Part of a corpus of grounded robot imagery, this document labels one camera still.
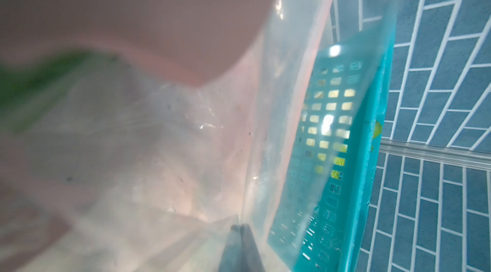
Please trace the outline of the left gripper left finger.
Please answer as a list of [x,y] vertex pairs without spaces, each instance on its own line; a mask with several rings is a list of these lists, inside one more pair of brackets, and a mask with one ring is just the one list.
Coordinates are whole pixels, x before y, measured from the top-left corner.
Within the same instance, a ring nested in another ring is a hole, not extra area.
[[240,225],[231,226],[221,255],[218,272],[242,271],[242,233]]

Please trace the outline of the zip-top bag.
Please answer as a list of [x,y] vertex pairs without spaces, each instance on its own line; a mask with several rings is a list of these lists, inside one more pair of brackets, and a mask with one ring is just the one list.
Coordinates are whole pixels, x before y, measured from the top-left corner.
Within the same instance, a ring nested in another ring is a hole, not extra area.
[[27,129],[1,131],[2,271],[218,271],[248,224],[267,239],[317,53],[341,0],[274,0],[254,43],[189,86],[89,61]]

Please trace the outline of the chinese cabbage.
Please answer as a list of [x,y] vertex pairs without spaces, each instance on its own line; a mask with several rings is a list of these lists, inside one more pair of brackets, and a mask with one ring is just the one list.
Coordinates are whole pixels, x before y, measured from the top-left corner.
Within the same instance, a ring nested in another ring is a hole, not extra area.
[[189,86],[230,70],[274,0],[1,0],[1,131],[41,118],[92,60]]

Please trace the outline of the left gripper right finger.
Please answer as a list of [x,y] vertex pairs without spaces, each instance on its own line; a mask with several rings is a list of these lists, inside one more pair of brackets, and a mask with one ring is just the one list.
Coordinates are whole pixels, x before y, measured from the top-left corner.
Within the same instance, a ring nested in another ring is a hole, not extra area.
[[242,240],[240,270],[243,272],[265,272],[251,227],[248,224],[242,224],[240,235]]

